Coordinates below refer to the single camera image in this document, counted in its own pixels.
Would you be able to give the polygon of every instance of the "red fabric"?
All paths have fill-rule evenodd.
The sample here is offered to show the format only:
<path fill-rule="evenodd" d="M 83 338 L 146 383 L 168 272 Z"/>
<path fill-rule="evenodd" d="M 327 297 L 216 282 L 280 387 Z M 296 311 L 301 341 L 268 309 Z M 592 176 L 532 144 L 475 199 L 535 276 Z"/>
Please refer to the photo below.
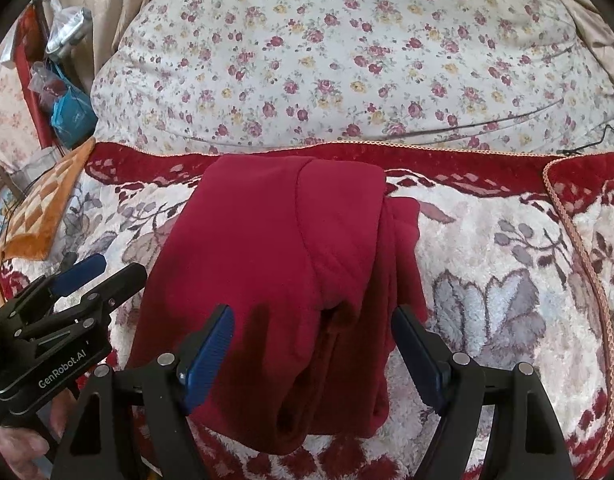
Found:
<path fill-rule="evenodd" d="M 424 319 L 420 207 L 360 162 L 225 155 L 204 172 L 149 276 L 129 367 L 174 348 L 218 303 L 236 331 L 194 422 L 287 454 L 306 434 L 370 437 L 389 412 L 398 303 Z"/>
<path fill-rule="evenodd" d="M 31 65 L 36 61 L 42 61 L 44 45 L 38 26 L 36 10 L 28 6 L 18 21 L 17 30 L 18 44 L 14 50 L 14 61 L 18 78 L 22 85 L 24 100 L 29 108 L 41 148 L 53 145 L 53 129 L 49 118 L 40 110 L 40 97 L 32 92 L 28 86 L 31 81 Z"/>

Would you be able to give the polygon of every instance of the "red object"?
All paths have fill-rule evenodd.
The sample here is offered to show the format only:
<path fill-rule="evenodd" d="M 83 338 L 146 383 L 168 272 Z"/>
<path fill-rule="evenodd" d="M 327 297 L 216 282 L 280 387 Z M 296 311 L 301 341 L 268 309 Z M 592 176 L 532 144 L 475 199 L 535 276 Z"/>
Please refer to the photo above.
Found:
<path fill-rule="evenodd" d="M 48 148 L 53 145 L 53 129 L 49 118 L 40 109 L 40 96 L 28 88 L 31 81 L 31 65 L 36 61 L 42 61 L 44 49 L 34 6 L 28 6 L 18 20 L 16 37 L 14 61 L 22 85 L 24 100 L 36 127 L 40 147 Z"/>
<path fill-rule="evenodd" d="M 194 422 L 274 454 L 308 433 L 372 436 L 389 412 L 391 313 L 410 303 L 426 318 L 420 206 L 386 190 L 361 162 L 222 156 L 149 276 L 128 366 L 227 303 L 236 331 Z"/>

